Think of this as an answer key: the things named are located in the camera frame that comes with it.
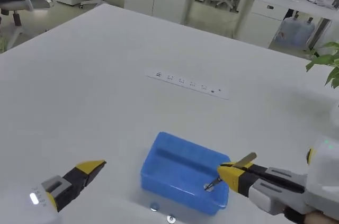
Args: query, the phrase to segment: blue plastic bin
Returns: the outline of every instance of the blue plastic bin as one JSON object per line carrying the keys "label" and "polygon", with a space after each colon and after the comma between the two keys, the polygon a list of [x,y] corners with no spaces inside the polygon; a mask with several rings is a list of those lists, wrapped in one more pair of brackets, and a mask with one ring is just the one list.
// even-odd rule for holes
{"label": "blue plastic bin", "polygon": [[208,215],[224,209],[228,186],[213,191],[204,185],[218,177],[217,167],[229,157],[168,133],[155,139],[141,170],[141,187]]}

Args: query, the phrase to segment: power outlet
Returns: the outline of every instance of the power outlet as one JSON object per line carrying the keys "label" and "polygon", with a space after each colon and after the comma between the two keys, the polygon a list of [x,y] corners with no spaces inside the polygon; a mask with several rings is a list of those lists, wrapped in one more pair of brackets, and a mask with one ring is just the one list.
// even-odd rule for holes
{"label": "power outlet", "polygon": [[152,71],[150,73],[147,73],[147,76],[167,83],[182,86],[184,88],[188,88],[197,92],[228,100],[227,91],[221,87],[211,87],[210,84],[203,84],[201,82],[197,82],[196,80],[191,80],[186,77],[176,76],[172,73],[166,73],[162,70]]}

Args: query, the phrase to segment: white desk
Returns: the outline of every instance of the white desk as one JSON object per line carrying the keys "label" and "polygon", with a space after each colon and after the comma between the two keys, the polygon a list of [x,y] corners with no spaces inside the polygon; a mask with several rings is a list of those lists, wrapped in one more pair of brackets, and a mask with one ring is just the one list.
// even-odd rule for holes
{"label": "white desk", "polygon": [[[323,87],[330,69],[306,74],[306,63],[101,5],[0,56],[0,187],[104,158],[95,181],[61,212],[64,223],[165,224],[165,215],[148,208],[156,197],[139,183],[160,131],[233,160],[255,151],[259,165],[304,173],[318,133],[336,132],[326,117],[338,100]],[[146,77],[152,68],[218,82],[230,100]],[[289,223],[233,192],[213,218],[157,201],[176,223]]]}

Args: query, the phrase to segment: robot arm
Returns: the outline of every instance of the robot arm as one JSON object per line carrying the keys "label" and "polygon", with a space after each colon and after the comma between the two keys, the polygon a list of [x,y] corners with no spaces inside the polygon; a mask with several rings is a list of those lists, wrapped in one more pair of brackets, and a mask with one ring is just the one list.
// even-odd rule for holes
{"label": "robot arm", "polygon": [[104,160],[84,162],[42,184],[12,185],[0,192],[1,223],[61,224],[58,212],[79,196],[105,164]]}
{"label": "robot arm", "polygon": [[307,160],[307,175],[252,162],[241,166],[223,163],[211,184],[224,181],[261,210],[271,215],[283,213],[295,223],[304,223],[305,215],[314,211],[339,220],[339,143],[322,141],[310,150]]}

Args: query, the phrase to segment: small metal screw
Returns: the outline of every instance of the small metal screw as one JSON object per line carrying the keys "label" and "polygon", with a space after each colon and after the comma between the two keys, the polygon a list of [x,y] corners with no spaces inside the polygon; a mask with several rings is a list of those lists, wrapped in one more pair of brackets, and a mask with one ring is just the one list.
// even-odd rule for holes
{"label": "small metal screw", "polygon": [[167,222],[173,224],[175,222],[175,217],[172,215],[167,216]]}
{"label": "small metal screw", "polygon": [[159,204],[158,203],[151,203],[150,204],[150,206],[149,206],[149,208],[150,208],[150,210],[152,211],[152,212],[156,212],[156,211],[158,211],[159,210]]}
{"label": "small metal screw", "polygon": [[[206,189],[208,185],[209,185],[208,183],[205,184],[205,185],[203,186],[203,188]],[[214,186],[209,187],[206,191],[211,192],[211,191],[213,191],[213,190],[214,190]]]}

